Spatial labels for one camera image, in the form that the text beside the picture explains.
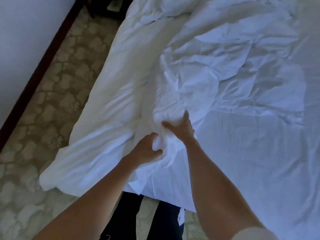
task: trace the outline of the baseboard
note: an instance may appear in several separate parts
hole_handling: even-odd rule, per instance
[[[39,83],[41,82],[45,72],[50,66],[55,54],[57,53],[60,45],[65,39],[68,31],[71,28],[74,20],[78,16],[80,10],[83,7],[82,0],[76,0],[74,5],[72,6],[70,12],[66,16],[65,20],[61,24],[58,32],[54,36],[51,44],[47,48],[44,56],[42,57],[40,63],[32,74],[30,80],[28,81],[26,87],[21,93],[18,101],[14,105],[11,113],[8,118],[4,122],[2,128],[0,129],[0,152],[8,141],[12,131],[16,127],[18,121],[20,120],[24,110],[26,109],[28,103],[30,102],[34,92],[36,91]]]

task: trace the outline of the bed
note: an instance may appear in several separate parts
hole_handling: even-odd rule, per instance
[[[163,157],[125,191],[195,212],[185,109],[204,151],[281,239],[320,235],[318,0],[134,0],[69,146],[40,175],[81,196],[144,135]]]

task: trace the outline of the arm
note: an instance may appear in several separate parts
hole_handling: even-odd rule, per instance
[[[152,150],[157,136],[151,133],[139,141],[110,173],[50,222],[34,240],[98,239],[131,173],[162,155],[162,150]]]
[[[163,122],[186,146],[192,198],[199,223],[209,239],[230,240],[249,227],[264,227],[239,190],[214,164],[194,138],[194,129],[186,111],[182,122],[173,126]]]

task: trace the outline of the black pants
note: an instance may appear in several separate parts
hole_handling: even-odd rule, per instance
[[[100,240],[136,240],[136,215],[143,195],[124,192]],[[182,240],[184,224],[179,226],[180,208],[160,201],[155,211],[147,240]]]

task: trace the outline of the forearm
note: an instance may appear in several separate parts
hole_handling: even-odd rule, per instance
[[[196,139],[185,142],[191,189],[199,222],[210,239],[230,240],[248,227],[263,227],[226,175]]]
[[[125,163],[125,160],[130,161],[130,158],[123,158],[109,174],[55,218],[34,240],[98,239],[110,220],[110,214],[130,174],[137,167],[133,163]]]

